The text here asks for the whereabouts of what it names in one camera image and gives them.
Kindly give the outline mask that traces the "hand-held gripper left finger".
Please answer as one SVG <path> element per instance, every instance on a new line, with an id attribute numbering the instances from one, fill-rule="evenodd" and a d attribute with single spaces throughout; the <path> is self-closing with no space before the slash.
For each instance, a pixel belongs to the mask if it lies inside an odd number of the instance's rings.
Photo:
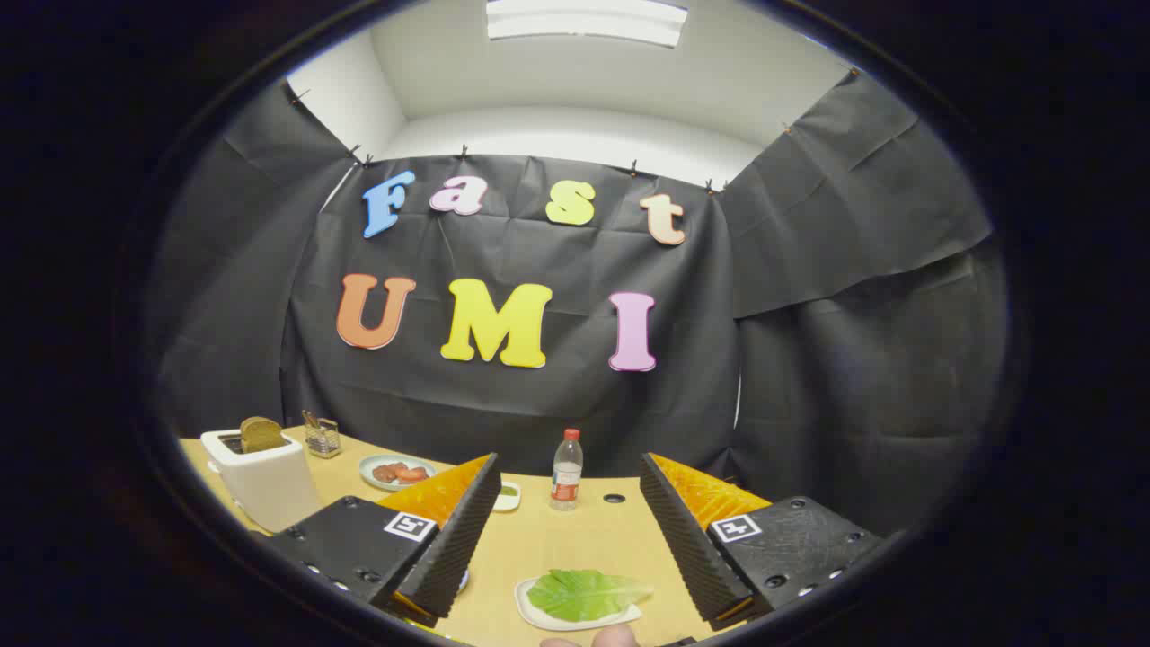
<path id="1" fill-rule="evenodd" d="M 500 496 L 499 461 L 489 452 L 377 502 L 342 496 L 267 546 L 358 602 L 432 627 L 455 604 Z"/>

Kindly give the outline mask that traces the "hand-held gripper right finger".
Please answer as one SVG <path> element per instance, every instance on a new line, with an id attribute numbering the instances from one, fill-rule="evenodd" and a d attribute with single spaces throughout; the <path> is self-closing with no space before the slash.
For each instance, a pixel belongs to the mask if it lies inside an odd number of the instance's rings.
<path id="1" fill-rule="evenodd" d="M 769 502 L 653 452 L 641 456 L 641 492 L 714 630 L 823 590 L 884 541 L 810 496 Z"/>

